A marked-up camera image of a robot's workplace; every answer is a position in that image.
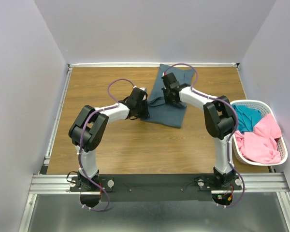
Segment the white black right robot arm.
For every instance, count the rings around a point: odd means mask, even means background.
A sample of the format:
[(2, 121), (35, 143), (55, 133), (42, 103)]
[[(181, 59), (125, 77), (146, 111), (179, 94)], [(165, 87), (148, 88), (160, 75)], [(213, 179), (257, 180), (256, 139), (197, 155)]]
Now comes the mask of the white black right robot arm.
[(238, 127), (237, 114), (228, 98), (208, 95), (178, 82), (165, 84), (162, 90), (166, 104), (183, 102), (203, 111), (206, 130), (215, 145), (213, 185), (217, 189), (226, 188), (236, 177), (231, 145), (232, 135)]

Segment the grey-blue t-shirt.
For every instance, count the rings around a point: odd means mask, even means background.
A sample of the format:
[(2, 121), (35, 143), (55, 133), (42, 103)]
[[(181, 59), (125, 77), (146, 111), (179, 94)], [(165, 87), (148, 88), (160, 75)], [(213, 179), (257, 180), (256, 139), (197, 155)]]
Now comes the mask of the grey-blue t-shirt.
[(162, 88), (162, 73), (174, 73), (180, 84), (190, 84), (194, 76), (194, 70), (181, 70), (171, 68), (168, 65), (160, 64), (159, 71), (147, 100), (149, 118), (143, 119), (145, 122), (162, 124), (169, 127), (180, 128), (186, 113), (187, 104), (179, 103), (177, 106), (167, 105), (164, 100)]

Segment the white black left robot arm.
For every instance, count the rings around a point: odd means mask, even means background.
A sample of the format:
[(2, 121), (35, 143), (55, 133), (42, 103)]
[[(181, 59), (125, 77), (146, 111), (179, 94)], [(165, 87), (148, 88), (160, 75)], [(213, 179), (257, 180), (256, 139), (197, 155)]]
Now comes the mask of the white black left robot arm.
[(145, 87), (133, 87), (131, 94), (118, 103), (100, 108), (90, 105), (82, 108), (68, 133), (79, 162), (78, 180), (70, 183), (87, 191), (101, 188), (96, 148), (102, 141), (106, 126), (120, 120), (149, 118), (147, 97)]

